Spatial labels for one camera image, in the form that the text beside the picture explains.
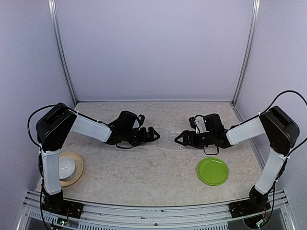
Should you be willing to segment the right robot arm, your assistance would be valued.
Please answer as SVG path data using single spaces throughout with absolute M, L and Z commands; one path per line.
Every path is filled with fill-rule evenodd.
M 196 115 L 189 119 L 191 130 L 170 131 L 174 142 L 184 147 L 205 151 L 209 146 L 227 149 L 245 141 L 253 142 L 262 136 L 269 144 L 269 155 L 261 176 L 251 188 L 245 202 L 248 212 L 255 213 L 264 205 L 264 199 L 282 177 L 291 154 L 306 143 L 297 143 L 300 129 L 297 123 L 272 102 L 263 112 L 226 129 L 218 114 Z

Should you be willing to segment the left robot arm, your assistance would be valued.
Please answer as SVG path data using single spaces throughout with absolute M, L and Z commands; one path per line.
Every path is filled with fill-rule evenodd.
M 36 138 L 29 133 L 30 140 L 39 150 L 39 171 L 43 179 L 42 195 L 44 205 L 51 207 L 57 213 L 67 209 L 59 178 L 59 155 L 67 138 L 78 135 L 91 138 L 106 145 L 121 148 L 122 143 L 127 149 L 151 143 L 160 138 L 158 132 L 151 126 L 143 126 L 145 117 L 133 112 L 122 111 L 110 123 L 84 115 L 64 103 L 51 104 L 34 111 L 28 118 L 47 110 L 36 123 Z

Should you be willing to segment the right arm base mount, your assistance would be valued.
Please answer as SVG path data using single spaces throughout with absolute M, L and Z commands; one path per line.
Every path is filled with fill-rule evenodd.
M 255 214 L 268 210 L 271 205 L 268 200 L 268 193 L 261 194 L 253 186 L 249 192 L 249 198 L 241 201 L 231 202 L 229 209 L 232 218 Z

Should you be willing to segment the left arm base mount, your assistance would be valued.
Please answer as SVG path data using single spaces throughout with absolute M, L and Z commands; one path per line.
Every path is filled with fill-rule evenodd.
M 42 209 L 44 211 L 67 216 L 69 218 L 81 218 L 83 204 L 64 199 L 62 190 L 60 190 L 60 192 L 55 195 L 50 195 L 43 188 L 42 194 L 44 195 L 44 200 L 42 203 Z

